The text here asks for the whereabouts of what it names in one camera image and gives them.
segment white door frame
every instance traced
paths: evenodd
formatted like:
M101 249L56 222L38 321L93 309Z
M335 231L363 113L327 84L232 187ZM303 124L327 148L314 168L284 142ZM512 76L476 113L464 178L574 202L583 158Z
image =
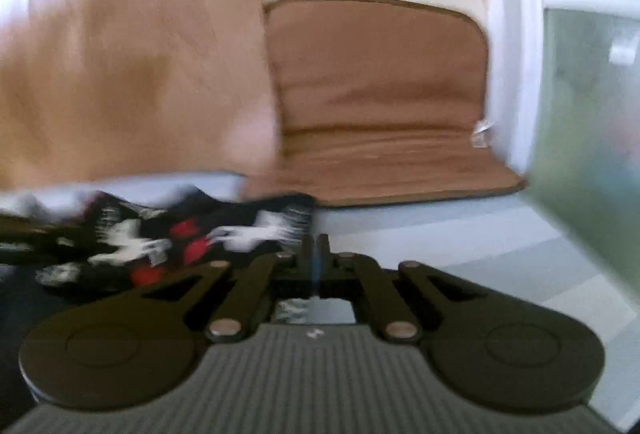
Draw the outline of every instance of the white door frame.
M530 166L538 127L543 0L487 1L491 45L487 117L495 125L495 152L524 174Z
M544 0L545 8L640 20L640 0Z

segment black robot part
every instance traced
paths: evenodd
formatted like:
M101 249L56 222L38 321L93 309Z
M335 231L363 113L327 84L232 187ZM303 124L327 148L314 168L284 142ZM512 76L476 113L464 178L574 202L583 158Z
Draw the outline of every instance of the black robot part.
M242 270L214 261L64 311L28 335L20 367L40 400L126 408L183 382L207 346L252 338L279 300L313 294L350 301L377 338L415 348L457 394L498 412L585 403L604 367L597 336L572 318L416 261L390 271L366 255L332 253L326 235Z

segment red polka dot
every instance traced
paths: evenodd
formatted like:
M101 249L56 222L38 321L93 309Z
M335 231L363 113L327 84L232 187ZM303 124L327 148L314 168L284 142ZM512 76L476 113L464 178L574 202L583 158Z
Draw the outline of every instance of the red polka dot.
M152 267L152 266L139 266L135 268L131 274L130 279L136 286L147 286L149 284L155 284L166 274L165 268Z
M188 239L189 237L196 235L197 232L198 226L196 226L196 220L193 217L175 224L169 231L171 236L176 239Z
M205 253L207 253L208 249L209 239L206 237L200 237L199 239L191 242L191 244L184 249L184 256L182 257L182 260L185 264L196 262L197 260L200 260Z

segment brown cushion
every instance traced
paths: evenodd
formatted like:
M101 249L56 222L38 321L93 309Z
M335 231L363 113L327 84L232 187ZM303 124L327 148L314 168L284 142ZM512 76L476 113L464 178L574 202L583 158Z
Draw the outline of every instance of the brown cushion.
M472 19L389 0L270 7L284 155L250 197L296 190L332 206L502 194L520 178L473 148L488 47Z
M262 0L29 0L0 31L0 189L277 153Z

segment gray ridged base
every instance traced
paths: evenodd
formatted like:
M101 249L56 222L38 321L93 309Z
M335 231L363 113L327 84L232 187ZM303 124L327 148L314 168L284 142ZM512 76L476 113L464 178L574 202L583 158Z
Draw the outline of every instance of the gray ridged base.
M367 325L263 324L214 346L191 377L128 410L89 413L43 404L11 434L612 434L587 406L520 417L458 397L412 347Z

